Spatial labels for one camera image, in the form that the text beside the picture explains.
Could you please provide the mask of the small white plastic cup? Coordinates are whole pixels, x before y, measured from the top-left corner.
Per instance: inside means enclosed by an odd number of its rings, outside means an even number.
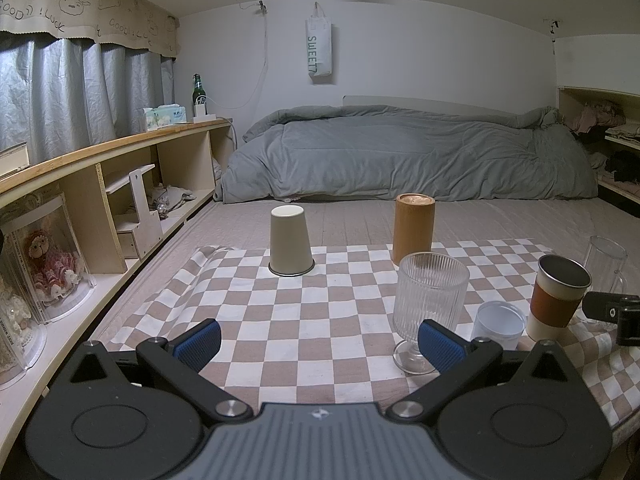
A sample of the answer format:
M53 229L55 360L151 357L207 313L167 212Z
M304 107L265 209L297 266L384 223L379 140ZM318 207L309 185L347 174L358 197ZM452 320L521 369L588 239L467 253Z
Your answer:
M525 315L513 304L487 301L476 312L471 338L489 338L504 350L515 350L525 326Z

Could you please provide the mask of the grey curtain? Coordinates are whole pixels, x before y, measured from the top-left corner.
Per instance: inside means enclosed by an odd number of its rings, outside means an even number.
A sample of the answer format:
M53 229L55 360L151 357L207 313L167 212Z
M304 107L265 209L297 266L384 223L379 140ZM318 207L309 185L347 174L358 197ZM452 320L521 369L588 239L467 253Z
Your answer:
M1 35L1 147L39 164L145 130L143 110L174 100L174 61L48 34Z

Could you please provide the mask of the beige paper cup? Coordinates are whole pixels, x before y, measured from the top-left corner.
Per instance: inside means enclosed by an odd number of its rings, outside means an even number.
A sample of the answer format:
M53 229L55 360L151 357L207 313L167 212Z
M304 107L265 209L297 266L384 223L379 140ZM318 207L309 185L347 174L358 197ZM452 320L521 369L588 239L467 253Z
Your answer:
M292 278L314 268L304 208L282 205L270 211L269 270Z

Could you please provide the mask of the brown wooden cup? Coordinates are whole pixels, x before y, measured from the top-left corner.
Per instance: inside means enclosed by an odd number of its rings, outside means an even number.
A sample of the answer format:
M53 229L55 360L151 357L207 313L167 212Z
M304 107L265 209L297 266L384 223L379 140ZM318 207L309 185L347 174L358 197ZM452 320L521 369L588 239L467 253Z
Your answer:
M435 210L431 196L404 193L396 197L392 250L396 266L405 256L432 250Z

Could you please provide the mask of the grey duvet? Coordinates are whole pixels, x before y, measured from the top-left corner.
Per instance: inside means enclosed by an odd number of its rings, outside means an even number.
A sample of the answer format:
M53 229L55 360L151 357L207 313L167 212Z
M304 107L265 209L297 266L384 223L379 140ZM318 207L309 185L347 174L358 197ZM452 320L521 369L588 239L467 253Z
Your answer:
M460 200L596 196L584 148L552 106L521 115L385 105L300 106L252 125L216 187L225 204L275 200Z

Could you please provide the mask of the white charger block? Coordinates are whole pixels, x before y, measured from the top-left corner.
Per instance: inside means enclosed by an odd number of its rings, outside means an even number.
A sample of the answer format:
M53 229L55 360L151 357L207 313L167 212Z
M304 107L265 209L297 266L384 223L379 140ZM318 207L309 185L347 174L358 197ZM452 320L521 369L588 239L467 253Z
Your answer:
M193 121L196 124L199 124L200 122L213 122L216 119L217 119L217 116L215 114L207 113L207 108L205 104L196 104L194 106Z

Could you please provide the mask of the ribbed glass goblet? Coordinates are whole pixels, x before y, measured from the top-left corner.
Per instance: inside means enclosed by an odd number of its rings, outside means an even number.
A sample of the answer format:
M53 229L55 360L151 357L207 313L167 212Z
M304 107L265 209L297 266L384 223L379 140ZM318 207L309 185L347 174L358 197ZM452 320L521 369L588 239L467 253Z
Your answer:
M393 353L397 367L408 375L434 372L422 356L418 331L424 320L434 320L454 330L463 310L470 279L461 261L438 252L414 252L402 258L392 316L400 337Z

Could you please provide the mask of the checkered brown white cloth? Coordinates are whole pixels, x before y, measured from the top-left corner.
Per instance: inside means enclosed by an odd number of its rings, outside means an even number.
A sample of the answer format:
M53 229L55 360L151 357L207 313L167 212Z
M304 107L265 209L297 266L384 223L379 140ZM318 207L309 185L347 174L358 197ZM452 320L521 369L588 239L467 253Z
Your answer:
M470 271L454 330L465 339L486 301L528 313L537 260L551 252L527 238L434 248ZM264 402L374 401L386 408L437 376L410 376L394 363L398 274L390 245L320 246L312 254L316 265L308 274L279 278L268 269L268 249L200 248L106 348L134 350L146 338L172 339L214 318L221 348L202 375L256 411ZM639 411L639 348L620 348L608 328L583 323L578 313L560 343L616 428Z

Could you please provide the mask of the green glass bottle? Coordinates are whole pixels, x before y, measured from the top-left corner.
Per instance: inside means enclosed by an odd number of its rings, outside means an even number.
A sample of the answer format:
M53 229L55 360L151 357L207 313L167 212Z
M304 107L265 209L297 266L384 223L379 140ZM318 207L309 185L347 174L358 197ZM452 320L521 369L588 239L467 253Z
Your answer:
M202 84L201 75L195 74L193 76L193 92L192 92L193 115L194 115L194 106L196 104L206 105L206 101L207 101L207 96L206 96L206 91Z

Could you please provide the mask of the right wooden cubby shelf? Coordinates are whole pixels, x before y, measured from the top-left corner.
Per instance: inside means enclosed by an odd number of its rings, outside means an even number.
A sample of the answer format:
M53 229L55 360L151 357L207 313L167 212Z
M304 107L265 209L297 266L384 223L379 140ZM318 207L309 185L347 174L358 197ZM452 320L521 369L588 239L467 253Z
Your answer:
M558 105L564 124L587 152L600 195L638 203L638 94L562 86Z

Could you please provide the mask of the wooden shelf unit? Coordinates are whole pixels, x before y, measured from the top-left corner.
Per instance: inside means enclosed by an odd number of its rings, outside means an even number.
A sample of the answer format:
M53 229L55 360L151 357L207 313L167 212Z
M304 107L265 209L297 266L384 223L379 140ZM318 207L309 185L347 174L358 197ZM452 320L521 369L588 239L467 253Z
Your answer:
M157 248L213 196L213 164L226 164L232 151L231 122L219 118L82 148L2 180L4 206L49 184L60 187L79 248L96 279L96 287L83 304L48 325L48 339L36 364L2 390L3 457L9 456L28 415L76 342ZM150 238L142 255L136 256L127 254L120 244L110 198L126 171L146 168L156 169L165 184L193 191L195 198L161 221L160 234Z

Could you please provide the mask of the beige doodle valance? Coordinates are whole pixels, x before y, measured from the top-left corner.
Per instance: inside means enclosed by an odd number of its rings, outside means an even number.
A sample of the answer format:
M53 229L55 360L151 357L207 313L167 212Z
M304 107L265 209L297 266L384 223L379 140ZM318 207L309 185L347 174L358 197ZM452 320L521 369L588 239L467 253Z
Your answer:
M90 39L174 58L178 20L146 0L1 0L1 29Z

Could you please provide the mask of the clear glass mug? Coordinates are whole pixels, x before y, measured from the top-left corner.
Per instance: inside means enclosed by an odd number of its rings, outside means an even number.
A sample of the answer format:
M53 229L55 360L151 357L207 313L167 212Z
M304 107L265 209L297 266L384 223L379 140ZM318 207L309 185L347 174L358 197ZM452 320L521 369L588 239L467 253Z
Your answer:
M611 294L626 292L623 268L627 257L626 249L614 240L599 235L590 237L584 262L591 275L590 290Z

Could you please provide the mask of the tissue pack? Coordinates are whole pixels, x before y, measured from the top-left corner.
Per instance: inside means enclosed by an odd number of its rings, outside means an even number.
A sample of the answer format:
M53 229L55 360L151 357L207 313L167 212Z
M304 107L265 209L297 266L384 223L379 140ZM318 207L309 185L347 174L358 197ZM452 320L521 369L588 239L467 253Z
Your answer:
M186 124L186 108L179 104L145 107L143 109L146 131Z

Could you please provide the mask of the steel cup with brown sleeve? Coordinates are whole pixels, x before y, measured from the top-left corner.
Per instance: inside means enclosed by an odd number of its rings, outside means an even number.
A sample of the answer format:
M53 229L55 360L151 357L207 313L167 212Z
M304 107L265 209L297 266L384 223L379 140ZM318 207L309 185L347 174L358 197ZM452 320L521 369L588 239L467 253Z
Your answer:
M555 254L540 257L526 324L529 338L557 340L590 286L591 275L577 261Z

